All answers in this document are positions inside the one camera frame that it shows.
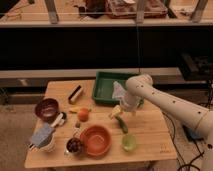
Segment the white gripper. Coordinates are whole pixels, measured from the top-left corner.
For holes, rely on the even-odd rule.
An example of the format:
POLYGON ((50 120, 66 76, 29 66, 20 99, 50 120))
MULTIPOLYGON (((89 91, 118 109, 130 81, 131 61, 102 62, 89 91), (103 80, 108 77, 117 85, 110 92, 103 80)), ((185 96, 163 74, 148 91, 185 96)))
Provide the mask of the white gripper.
POLYGON ((117 115, 120 115, 122 113, 122 109, 126 112, 131 112, 132 116, 136 116, 136 109, 143 103, 142 98, 132 95, 117 81, 113 82, 112 98, 114 100, 118 100, 121 107, 116 105, 112 109, 109 115, 111 119, 117 115))

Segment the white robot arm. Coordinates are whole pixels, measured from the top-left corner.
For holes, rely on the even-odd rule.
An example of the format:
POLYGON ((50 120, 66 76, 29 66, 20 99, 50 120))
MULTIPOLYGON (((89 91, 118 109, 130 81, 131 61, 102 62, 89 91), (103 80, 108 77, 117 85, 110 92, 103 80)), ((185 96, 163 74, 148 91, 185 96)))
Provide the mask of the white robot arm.
POLYGON ((201 171, 213 171, 213 110, 154 88, 148 74, 128 78, 125 88, 114 81, 112 97, 126 112, 135 111, 139 102, 146 99, 200 135, 207 143, 201 171))

